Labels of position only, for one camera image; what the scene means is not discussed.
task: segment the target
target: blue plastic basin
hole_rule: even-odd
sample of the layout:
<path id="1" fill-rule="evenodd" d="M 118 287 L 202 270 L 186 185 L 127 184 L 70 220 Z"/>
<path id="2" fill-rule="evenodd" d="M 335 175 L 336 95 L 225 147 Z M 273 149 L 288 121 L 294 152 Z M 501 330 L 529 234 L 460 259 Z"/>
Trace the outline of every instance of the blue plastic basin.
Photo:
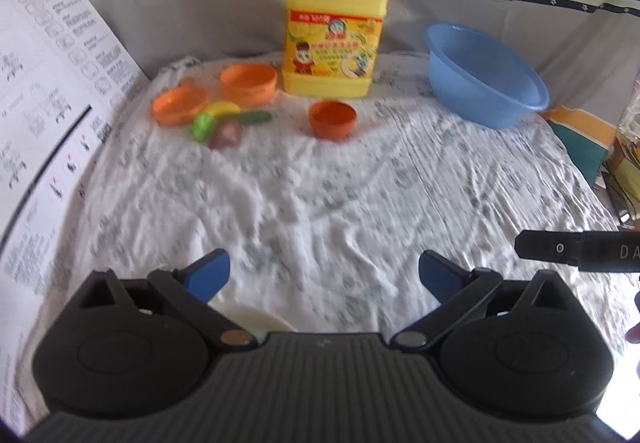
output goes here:
<path id="1" fill-rule="evenodd" d="M 465 26 L 430 26 L 429 80 L 438 99 L 464 119 L 500 129 L 549 105 L 545 83 L 514 50 Z"/>

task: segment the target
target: orange plate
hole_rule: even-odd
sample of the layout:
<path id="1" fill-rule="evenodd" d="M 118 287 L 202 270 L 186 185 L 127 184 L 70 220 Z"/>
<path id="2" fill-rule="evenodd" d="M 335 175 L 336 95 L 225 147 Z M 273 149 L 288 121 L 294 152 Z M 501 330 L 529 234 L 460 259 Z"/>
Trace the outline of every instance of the orange plate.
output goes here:
<path id="1" fill-rule="evenodd" d="M 178 86 L 158 96 L 151 104 L 151 113 L 162 125 L 185 125 L 191 123 L 206 106 L 206 90 Z"/>
<path id="2" fill-rule="evenodd" d="M 316 136 L 338 141 L 347 136 L 357 113 L 351 105 L 325 100 L 309 107 L 309 123 Z"/>
<path id="3" fill-rule="evenodd" d="M 256 107 L 273 100 L 278 73 L 264 64 L 233 64 L 220 73 L 226 100 L 241 107 Z"/>

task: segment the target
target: teal fabric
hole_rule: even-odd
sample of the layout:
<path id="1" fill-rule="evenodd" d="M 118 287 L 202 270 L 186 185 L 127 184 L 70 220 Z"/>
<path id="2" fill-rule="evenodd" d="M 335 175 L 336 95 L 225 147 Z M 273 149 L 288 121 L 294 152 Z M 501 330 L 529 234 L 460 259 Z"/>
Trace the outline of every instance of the teal fabric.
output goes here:
<path id="1" fill-rule="evenodd" d="M 587 182 L 593 185 L 596 181 L 600 164 L 607 154 L 607 150 L 577 132 L 572 131 L 570 128 L 558 125 L 553 121 L 548 121 L 547 123 L 566 147 L 571 161 L 573 161 L 578 170 L 582 172 Z"/>

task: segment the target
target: instruction sheet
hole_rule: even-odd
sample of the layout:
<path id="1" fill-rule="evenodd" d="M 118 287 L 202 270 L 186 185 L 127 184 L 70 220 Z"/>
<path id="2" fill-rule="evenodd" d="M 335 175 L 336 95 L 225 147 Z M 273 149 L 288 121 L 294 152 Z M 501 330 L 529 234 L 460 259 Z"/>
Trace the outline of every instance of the instruction sheet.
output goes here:
<path id="1" fill-rule="evenodd" d="M 30 424 L 15 365 L 68 285 L 65 218 L 114 118 L 148 80 L 88 0 L 0 0 L 0 417 Z"/>

